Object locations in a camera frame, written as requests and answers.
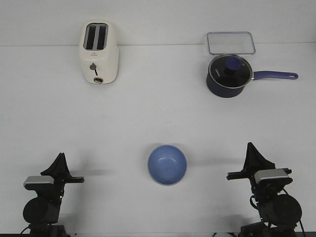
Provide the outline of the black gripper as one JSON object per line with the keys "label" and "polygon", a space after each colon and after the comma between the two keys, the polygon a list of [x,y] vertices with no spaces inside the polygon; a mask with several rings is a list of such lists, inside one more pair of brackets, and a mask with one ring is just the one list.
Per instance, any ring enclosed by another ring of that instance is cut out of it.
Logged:
{"label": "black gripper", "polygon": [[54,179],[52,195],[54,198],[62,198],[66,184],[78,184],[84,182],[84,177],[70,175],[64,153],[60,153],[52,165],[40,173],[42,176],[51,176]]}
{"label": "black gripper", "polygon": [[[254,174],[257,171],[275,169],[275,168],[276,168],[276,165],[273,162],[265,159],[260,154],[260,152],[256,149],[256,147],[251,142],[248,142],[243,169],[240,172],[229,172],[226,178],[227,180],[254,179]],[[284,169],[284,171],[288,175],[292,173],[292,170],[289,168],[282,168],[282,169]]]}

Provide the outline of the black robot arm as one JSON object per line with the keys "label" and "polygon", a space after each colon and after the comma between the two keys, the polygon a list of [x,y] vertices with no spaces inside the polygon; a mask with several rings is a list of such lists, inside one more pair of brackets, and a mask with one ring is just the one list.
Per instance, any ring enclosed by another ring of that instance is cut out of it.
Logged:
{"label": "black robot arm", "polygon": [[227,180],[248,179],[252,196],[249,202],[260,216],[260,222],[240,228],[239,237],[295,237],[295,228],[301,224],[302,208],[284,187],[293,182],[292,170],[276,168],[265,159],[253,143],[247,144],[243,169],[229,172]]}
{"label": "black robot arm", "polygon": [[32,237],[68,237],[65,227],[58,225],[66,184],[83,183],[83,177],[70,174],[64,153],[59,153],[49,168],[38,176],[29,176],[23,186],[37,197],[27,202],[23,218]]}

